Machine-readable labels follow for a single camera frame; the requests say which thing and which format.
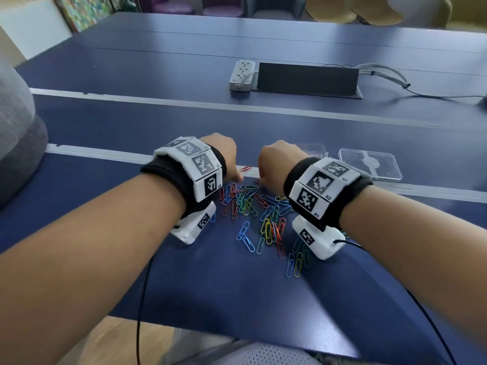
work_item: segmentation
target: colorful painting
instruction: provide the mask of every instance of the colorful painting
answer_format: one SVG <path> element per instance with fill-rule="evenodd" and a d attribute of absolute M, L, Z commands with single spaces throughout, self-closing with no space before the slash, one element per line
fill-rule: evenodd
<path fill-rule="evenodd" d="M 113 13 L 110 0 L 55 0 L 73 32 L 81 32 Z M 120 0 L 112 0 L 116 9 Z"/>

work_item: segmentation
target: electrical outlet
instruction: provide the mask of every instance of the electrical outlet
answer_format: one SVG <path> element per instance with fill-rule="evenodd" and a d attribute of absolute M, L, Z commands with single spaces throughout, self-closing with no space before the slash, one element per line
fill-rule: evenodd
<path fill-rule="evenodd" d="M 246 92 L 252 87 L 254 79 L 255 62 L 250 60 L 239 60 L 235 64 L 232 76 L 230 77 L 230 90 Z"/>

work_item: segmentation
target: table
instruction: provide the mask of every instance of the table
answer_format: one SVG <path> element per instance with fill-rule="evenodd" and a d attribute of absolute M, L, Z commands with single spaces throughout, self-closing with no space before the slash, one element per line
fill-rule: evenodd
<path fill-rule="evenodd" d="M 377 62 L 402 70 L 416 90 L 478 94 L 487 92 L 486 43 L 464 32 L 118 13 L 18 67 L 50 142 L 70 147 L 50 146 L 2 210 L 1 251 L 135 176 L 162 143 L 214 131 L 235 139 L 239 165 L 257 166 L 259 149 L 278 139 L 323 142 L 333 157 L 342 147 L 392 153 L 410 188 L 401 192 L 487 227 L 487 113 L 478 100 L 411 98 L 369 76 L 359 79 L 363 100 L 228 90 L 246 58 Z M 274 251 L 256 256 L 234 240 L 242 223 L 217 215 L 189 247 L 169 236 L 154 258 L 143 320 L 391 364 L 447 361 L 422 313 L 367 253 L 345 246 L 289 279 Z M 251 223 L 256 240 L 260 223 Z M 112 314 L 136 319 L 141 288 L 142 276 Z M 487 361 L 429 312 L 459 364 Z"/>

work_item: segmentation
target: forearm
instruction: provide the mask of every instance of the forearm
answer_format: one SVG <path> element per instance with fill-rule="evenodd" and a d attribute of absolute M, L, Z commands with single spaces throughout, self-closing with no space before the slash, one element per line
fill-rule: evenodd
<path fill-rule="evenodd" d="M 343 229 L 419 299 L 487 343 L 487 231 L 376 187 L 343 210 Z"/>
<path fill-rule="evenodd" d="M 185 207 L 172 184 L 140 175 L 0 255 L 2 363 L 55 363 L 115 306 Z"/>

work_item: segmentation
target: purple chair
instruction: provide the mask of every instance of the purple chair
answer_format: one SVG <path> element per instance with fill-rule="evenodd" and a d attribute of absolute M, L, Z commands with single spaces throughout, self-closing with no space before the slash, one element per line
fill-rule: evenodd
<path fill-rule="evenodd" d="M 241 18 L 244 10 L 241 7 L 241 0 L 202 0 L 203 15 L 206 16 L 228 16 Z"/>
<path fill-rule="evenodd" d="M 169 0 L 139 0 L 142 9 L 147 9 L 148 11 L 143 12 L 155 12 L 158 14 L 179 14 L 179 15 L 193 15 L 196 12 L 194 7 L 186 1 L 169 1 Z"/>

